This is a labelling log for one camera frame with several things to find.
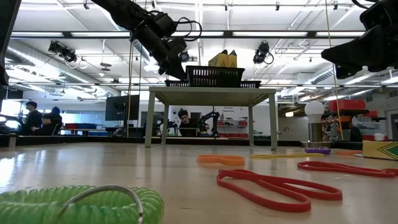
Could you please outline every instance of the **cardboard box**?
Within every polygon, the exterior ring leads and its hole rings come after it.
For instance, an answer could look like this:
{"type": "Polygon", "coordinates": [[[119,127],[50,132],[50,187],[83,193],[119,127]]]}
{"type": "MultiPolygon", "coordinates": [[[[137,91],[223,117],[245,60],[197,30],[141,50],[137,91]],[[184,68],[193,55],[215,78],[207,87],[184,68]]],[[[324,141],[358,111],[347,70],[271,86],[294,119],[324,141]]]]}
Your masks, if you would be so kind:
{"type": "Polygon", "coordinates": [[[362,155],[379,159],[398,161],[398,142],[394,141],[363,141],[362,155]]]}
{"type": "Polygon", "coordinates": [[[208,66],[237,68],[237,59],[238,57],[236,55],[226,55],[220,53],[208,62],[208,66]]]}

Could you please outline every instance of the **workbench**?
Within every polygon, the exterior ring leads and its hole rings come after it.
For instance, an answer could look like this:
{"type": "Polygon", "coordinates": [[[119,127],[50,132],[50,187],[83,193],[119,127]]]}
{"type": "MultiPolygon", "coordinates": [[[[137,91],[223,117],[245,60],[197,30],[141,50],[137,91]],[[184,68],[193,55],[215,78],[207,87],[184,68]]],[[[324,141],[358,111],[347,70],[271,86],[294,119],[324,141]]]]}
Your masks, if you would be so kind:
{"type": "MultiPolygon", "coordinates": [[[[149,87],[149,104],[145,147],[151,147],[152,125],[154,119],[155,98],[165,105],[164,124],[169,117],[169,106],[247,106],[249,108],[249,143],[254,145],[253,106],[269,98],[271,125],[271,149],[277,149],[277,117],[275,89],[263,88],[210,88],[210,87],[149,87]]],[[[167,133],[167,125],[162,133],[167,133]]],[[[166,134],[162,135],[162,144],[166,143],[166,134]]]]}

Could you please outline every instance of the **yellow crate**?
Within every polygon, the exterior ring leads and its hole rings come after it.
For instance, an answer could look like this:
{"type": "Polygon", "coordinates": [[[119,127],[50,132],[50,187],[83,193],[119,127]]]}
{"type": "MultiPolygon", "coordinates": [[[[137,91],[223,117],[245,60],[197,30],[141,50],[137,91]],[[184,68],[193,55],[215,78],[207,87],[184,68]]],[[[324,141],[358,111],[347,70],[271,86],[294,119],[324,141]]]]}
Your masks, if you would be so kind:
{"type": "Polygon", "coordinates": [[[362,155],[379,159],[398,161],[398,142],[394,141],[363,141],[362,155]]]}

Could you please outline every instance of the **wooden floor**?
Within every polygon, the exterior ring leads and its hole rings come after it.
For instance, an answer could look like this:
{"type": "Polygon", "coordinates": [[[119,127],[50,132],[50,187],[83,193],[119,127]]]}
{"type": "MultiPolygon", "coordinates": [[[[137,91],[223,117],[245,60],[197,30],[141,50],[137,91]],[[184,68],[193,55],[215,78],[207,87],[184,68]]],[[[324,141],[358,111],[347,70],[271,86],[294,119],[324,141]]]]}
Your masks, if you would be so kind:
{"type": "MultiPolygon", "coordinates": [[[[302,151],[301,148],[280,147],[277,153],[302,151]]],[[[397,223],[398,177],[383,179],[297,170],[296,163],[306,158],[248,159],[250,154],[270,153],[266,147],[167,145],[145,149],[142,144],[93,142],[17,147],[16,152],[0,152],[0,192],[86,184],[148,187],[158,191],[164,199],[163,223],[169,224],[397,223]],[[331,185],[343,191],[343,201],[312,199],[312,210],[306,213],[270,210],[217,186],[217,169],[198,167],[195,160],[199,154],[246,156],[246,169],[331,185]]],[[[308,160],[377,169],[398,168],[398,162],[360,157],[312,157],[308,160]]],[[[259,195],[292,201],[250,182],[232,181],[259,195]]]]}

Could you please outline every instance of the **black basket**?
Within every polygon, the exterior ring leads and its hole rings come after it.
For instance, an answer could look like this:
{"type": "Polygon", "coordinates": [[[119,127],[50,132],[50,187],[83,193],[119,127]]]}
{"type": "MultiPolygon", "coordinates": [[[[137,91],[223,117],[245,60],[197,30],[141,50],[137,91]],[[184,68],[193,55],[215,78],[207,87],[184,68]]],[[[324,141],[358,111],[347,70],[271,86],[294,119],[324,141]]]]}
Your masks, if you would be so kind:
{"type": "Polygon", "coordinates": [[[241,88],[260,88],[261,81],[241,81],[241,88]]]}
{"type": "Polygon", "coordinates": [[[172,81],[172,80],[165,80],[167,87],[189,87],[188,80],[180,80],[180,81],[172,81]]]}
{"type": "Polygon", "coordinates": [[[241,87],[244,68],[187,66],[191,87],[241,87]]]}

